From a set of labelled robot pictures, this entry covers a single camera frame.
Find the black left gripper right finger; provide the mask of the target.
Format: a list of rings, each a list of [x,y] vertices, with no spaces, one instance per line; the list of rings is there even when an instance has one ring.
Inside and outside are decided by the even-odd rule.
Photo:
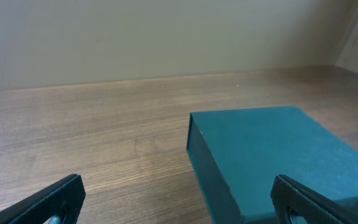
[[[340,204],[287,175],[275,177],[270,197],[280,223],[358,224],[358,197]]]

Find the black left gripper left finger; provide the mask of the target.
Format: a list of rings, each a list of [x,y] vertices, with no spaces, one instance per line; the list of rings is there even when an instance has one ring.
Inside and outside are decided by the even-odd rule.
[[[85,197],[81,176],[70,174],[0,211],[0,223],[76,223]]]

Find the dark green box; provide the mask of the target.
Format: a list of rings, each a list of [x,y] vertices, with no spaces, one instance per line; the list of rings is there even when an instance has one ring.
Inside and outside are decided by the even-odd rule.
[[[280,174],[358,214],[358,152],[297,107],[192,113],[186,150],[214,223],[276,223]]]

